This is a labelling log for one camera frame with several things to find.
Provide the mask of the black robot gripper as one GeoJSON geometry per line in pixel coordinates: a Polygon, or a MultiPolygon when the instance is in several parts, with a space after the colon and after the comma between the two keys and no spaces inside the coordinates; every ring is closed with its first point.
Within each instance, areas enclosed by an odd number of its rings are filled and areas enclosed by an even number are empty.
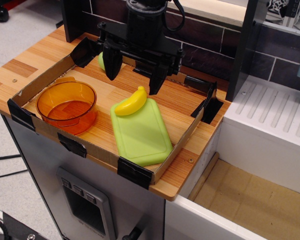
{"type": "Polygon", "coordinates": [[[165,37],[163,29],[179,31],[185,24],[169,28],[166,3],[128,3],[127,23],[100,22],[106,76],[113,81],[120,72],[123,56],[155,66],[149,81],[149,95],[156,95],[168,74],[180,70],[184,51],[165,37]]]}

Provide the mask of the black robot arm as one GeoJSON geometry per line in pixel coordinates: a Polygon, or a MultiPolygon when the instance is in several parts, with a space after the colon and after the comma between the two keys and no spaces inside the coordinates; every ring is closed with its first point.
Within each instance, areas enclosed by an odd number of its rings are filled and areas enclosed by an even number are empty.
{"type": "Polygon", "coordinates": [[[149,93],[156,95],[168,76],[177,75],[184,50],[165,35],[167,28],[166,0],[128,0],[126,24],[98,24],[106,76],[114,80],[121,69],[123,57],[152,66],[149,93]]]}

